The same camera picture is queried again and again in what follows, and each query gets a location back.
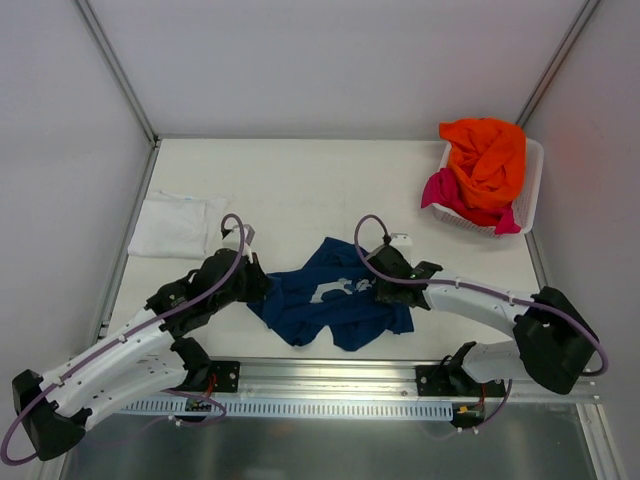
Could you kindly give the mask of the blue t shirt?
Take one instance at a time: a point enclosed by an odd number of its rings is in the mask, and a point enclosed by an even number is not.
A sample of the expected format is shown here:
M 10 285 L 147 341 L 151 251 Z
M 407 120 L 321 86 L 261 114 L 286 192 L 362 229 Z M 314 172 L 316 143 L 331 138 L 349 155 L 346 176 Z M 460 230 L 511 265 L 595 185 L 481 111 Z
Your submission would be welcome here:
M 268 275 L 265 298 L 247 307 L 286 344 L 304 347 L 328 328 L 333 344 L 354 352 L 385 332 L 414 331 L 409 307 L 375 298 L 376 280 L 354 245 L 327 237 L 304 266 Z

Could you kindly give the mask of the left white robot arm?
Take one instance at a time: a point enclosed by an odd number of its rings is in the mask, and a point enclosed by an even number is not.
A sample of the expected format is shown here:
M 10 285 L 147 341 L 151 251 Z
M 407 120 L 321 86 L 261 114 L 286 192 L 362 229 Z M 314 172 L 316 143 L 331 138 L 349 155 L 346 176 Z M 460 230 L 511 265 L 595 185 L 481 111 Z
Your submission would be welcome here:
M 123 327 L 65 364 L 12 381 L 17 418 L 35 458 L 52 460 L 128 404 L 164 390 L 205 387 L 214 367 L 191 337 L 232 303 L 261 300 L 270 280 L 256 253 L 222 248 L 167 283 Z

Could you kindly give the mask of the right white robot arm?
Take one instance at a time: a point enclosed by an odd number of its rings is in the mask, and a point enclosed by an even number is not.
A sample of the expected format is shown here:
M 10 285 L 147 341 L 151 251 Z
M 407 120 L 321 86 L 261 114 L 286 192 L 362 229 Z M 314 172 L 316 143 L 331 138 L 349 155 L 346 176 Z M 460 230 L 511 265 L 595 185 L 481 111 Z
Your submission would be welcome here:
M 467 342 L 445 360 L 430 381 L 445 395 L 469 396 L 497 380 L 532 380 L 567 395 L 597 351 L 595 332 L 553 287 L 526 293 L 474 284 L 439 264 L 411 265 L 391 245 L 364 259 L 378 302 L 452 313 L 506 335 L 493 344 Z

